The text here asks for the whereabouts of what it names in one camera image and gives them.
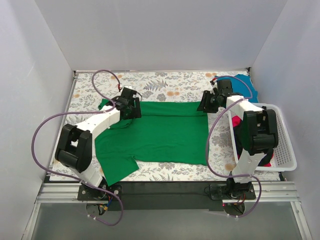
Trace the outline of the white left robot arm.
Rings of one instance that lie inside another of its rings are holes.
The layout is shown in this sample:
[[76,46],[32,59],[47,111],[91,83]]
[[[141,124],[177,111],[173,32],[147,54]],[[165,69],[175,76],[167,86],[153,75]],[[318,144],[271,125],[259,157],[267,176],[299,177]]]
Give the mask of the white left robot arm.
[[141,117],[140,94],[124,87],[120,95],[108,100],[100,113],[76,124],[63,126],[55,151],[55,159],[80,179],[85,191],[95,200],[106,198],[107,181],[94,167],[92,158],[95,153],[95,139],[105,130],[121,120]]

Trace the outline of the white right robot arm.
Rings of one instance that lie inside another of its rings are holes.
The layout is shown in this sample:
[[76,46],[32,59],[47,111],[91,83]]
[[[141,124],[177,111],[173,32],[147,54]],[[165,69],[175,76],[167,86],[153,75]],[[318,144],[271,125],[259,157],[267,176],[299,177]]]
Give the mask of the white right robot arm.
[[271,161],[279,143],[277,114],[272,109],[254,105],[248,97],[234,92],[231,80],[231,76],[214,77],[210,81],[212,90],[204,91],[197,108],[203,113],[217,113],[219,108],[223,108],[224,113],[230,111],[238,119],[238,124],[231,126],[238,162],[228,175],[216,173],[226,181],[211,184],[208,192],[214,200],[254,199],[254,172],[257,167]]

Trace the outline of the green t shirt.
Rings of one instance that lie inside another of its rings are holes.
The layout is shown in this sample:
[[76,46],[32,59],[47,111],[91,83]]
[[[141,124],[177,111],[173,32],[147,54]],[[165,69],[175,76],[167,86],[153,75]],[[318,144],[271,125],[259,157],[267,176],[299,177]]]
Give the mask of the green t shirt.
[[138,161],[205,166],[208,117],[199,102],[140,104],[141,117],[121,120],[95,139],[95,155],[108,185],[138,170]]

